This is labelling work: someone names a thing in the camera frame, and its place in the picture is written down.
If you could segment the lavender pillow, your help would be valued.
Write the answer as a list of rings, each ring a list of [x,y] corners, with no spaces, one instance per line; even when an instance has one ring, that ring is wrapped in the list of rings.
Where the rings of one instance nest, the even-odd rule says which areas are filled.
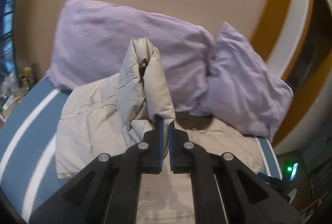
[[[72,90],[120,71],[132,39],[147,38],[160,57],[175,110],[195,113],[206,92],[213,36],[167,15],[102,1],[66,0],[57,21],[52,84]]]
[[[224,22],[208,65],[198,109],[242,134],[272,141],[290,108],[293,90],[271,74],[250,42]]]

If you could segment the beige puffer jacket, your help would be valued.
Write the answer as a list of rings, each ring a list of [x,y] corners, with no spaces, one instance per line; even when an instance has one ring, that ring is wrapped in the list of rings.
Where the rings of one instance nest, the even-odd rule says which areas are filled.
[[[254,173],[264,169],[255,138],[217,118],[175,111],[159,50],[141,38],[130,41],[118,74],[79,86],[68,97],[56,131],[58,178],[73,177],[102,153],[124,153],[153,129],[157,117],[209,153],[230,152]]]

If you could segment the blue white striped bedsheet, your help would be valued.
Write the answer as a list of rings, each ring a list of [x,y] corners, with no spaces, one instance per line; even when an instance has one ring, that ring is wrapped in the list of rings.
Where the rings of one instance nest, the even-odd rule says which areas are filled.
[[[56,172],[56,131],[70,96],[43,78],[22,99],[1,128],[1,189],[24,221],[68,179]],[[269,140],[256,139],[262,173],[282,179]],[[142,175],[137,223],[194,223],[189,174],[171,172],[169,154],[159,175]]]

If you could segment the lavender pillow right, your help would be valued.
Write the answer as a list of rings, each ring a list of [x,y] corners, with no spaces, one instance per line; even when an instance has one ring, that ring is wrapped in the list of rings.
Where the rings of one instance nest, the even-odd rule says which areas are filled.
[[[224,22],[208,65],[198,109],[242,134],[272,141],[290,108],[293,90],[271,74],[250,42]]]

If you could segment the lavender pillow left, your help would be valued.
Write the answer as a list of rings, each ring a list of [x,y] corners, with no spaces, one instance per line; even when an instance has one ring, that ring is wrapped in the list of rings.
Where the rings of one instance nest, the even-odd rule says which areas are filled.
[[[160,57],[175,110],[195,113],[206,92],[213,36],[167,15],[102,1],[66,0],[57,21],[52,84],[72,90],[120,71],[132,39],[147,38]]]

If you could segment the dark glass wardrobe door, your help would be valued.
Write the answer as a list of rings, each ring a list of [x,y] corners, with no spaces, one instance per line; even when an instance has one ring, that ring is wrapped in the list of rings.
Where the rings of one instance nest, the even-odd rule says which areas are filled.
[[[328,0],[309,0],[299,43],[282,78],[297,93],[319,63],[325,40],[331,40],[331,7]]]

